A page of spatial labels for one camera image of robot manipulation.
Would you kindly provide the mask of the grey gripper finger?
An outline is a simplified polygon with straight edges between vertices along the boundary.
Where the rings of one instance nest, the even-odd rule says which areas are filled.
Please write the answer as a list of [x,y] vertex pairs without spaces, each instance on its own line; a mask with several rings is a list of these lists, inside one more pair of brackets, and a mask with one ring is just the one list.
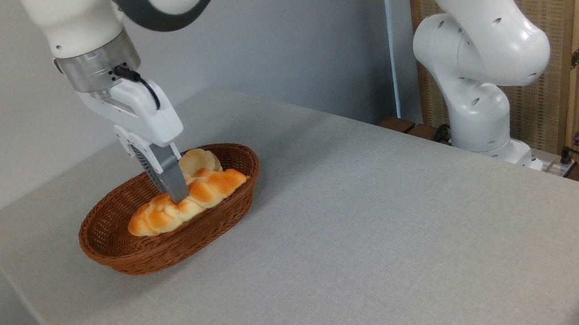
[[161,147],[127,131],[120,125],[115,125],[114,131],[121,145],[131,157],[137,159],[141,168],[146,171],[160,192],[168,193],[175,203],[189,196],[188,187],[179,166],[181,154],[174,143],[171,142]]

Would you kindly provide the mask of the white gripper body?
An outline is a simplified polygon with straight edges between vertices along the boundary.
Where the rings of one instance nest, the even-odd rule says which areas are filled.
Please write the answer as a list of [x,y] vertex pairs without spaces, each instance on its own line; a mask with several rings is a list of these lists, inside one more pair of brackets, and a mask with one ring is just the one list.
[[183,132],[181,123],[166,94],[156,84],[150,85],[159,103],[142,83],[118,82],[109,90],[109,97],[94,97],[94,93],[77,92],[88,109],[121,126],[130,133],[159,146],[176,140]]

